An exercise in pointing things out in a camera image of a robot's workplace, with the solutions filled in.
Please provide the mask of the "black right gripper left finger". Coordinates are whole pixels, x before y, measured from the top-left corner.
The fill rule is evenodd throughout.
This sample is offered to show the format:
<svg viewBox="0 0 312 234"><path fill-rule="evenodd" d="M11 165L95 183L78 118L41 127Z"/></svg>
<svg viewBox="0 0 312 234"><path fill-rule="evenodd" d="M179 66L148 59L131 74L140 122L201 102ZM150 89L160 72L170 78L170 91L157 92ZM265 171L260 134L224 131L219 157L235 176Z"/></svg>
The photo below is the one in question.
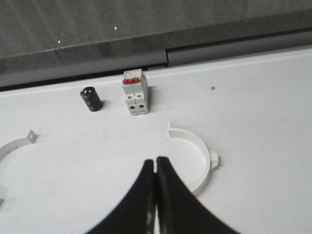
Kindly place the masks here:
<svg viewBox="0 0 312 234"><path fill-rule="evenodd" d="M153 234L156 178L154 162L145 160L135 182L120 203L89 234Z"/></svg>

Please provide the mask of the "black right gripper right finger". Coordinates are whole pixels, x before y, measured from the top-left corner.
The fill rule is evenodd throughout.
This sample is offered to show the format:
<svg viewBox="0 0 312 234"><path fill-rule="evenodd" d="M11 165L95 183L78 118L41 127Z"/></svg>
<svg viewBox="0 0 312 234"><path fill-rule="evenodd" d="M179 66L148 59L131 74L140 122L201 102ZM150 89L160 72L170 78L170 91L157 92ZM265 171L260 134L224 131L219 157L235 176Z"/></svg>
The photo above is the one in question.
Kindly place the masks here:
<svg viewBox="0 0 312 234"><path fill-rule="evenodd" d="M156 199L161 234L236 234L184 185L167 157L156 159Z"/></svg>

